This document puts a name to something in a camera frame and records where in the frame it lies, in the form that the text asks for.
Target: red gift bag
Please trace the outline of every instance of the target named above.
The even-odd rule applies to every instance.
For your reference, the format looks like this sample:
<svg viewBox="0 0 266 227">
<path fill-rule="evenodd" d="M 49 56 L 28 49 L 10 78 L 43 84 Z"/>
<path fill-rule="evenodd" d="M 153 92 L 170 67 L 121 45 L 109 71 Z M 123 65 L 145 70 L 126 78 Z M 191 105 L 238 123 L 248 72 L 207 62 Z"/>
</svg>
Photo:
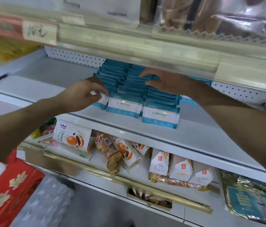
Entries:
<svg viewBox="0 0 266 227">
<path fill-rule="evenodd" d="M 16 158 L 16 151 L 4 163 L 7 166 L 0 175 L 0 227 L 12 223 L 45 176 Z"/>
</svg>

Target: nutrition label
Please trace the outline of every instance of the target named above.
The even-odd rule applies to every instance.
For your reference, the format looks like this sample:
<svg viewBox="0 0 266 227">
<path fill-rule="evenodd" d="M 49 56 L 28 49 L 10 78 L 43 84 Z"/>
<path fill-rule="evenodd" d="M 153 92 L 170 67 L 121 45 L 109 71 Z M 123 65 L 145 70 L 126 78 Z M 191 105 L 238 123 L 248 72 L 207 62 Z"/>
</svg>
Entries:
<svg viewBox="0 0 266 227">
<path fill-rule="evenodd" d="M 161 164 L 155 165 L 155 170 L 164 171 L 164 165 L 161 165 Z"/>
</svg>

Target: gray floor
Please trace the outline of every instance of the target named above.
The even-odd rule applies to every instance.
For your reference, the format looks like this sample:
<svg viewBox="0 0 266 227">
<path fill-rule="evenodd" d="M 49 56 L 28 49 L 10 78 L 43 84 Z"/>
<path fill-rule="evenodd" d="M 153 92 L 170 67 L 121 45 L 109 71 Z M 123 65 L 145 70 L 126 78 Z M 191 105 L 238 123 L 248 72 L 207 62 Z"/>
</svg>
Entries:
<svg viewBox="0 0 266 227">
<path fill-rule="evenodd" d="M 189 227 L 178 221 L 103 194 L 75 185 L 75 195 L 59 227 Z"/>
</svg>

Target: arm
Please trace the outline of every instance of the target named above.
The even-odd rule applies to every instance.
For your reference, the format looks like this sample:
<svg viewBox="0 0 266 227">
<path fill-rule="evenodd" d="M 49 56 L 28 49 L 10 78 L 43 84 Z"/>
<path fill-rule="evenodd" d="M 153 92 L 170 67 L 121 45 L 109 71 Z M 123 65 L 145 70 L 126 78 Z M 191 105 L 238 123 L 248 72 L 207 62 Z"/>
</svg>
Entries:
<svg viewBox="0 0 266 227">
<path fill-rule="evenodd" d="M 83 110 L 97 102 L 101 96 L 92 96 L 91 91 L 103 91 L 108 94 L 100 84 L 90 81 L 80 81 L 55 97 L 41 99 L 28 107 L 0 116 L 0 162 L 50 118 Z"/>
<path fill-rule="evenodd" d="M 150 80 L 147 85 L 186 95 L 197 102 L 244 152 L 266 169 L 266 112 L 253 109 L 184 75 L 145 69 L 141 76 L 147 74 L 161 78 Z"/>
</svg>

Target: red logo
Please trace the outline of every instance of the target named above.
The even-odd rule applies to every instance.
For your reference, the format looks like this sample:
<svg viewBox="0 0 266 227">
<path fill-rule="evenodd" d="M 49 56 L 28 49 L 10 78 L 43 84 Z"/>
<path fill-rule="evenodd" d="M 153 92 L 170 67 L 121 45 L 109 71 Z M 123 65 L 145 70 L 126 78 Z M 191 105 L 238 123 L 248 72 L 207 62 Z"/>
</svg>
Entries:
<svg viewBox="0 0 266 227">
<path fill-rule="evenodd" d="M 97 138 L 97 137 L 94 138 L 94 141 L 95 141 L 96 145 L 99 145 L 99 146 L 100 146 L 101 143 L 102 143 L 102 142 L 100 141 L 100 139 Z"/>
</svg>

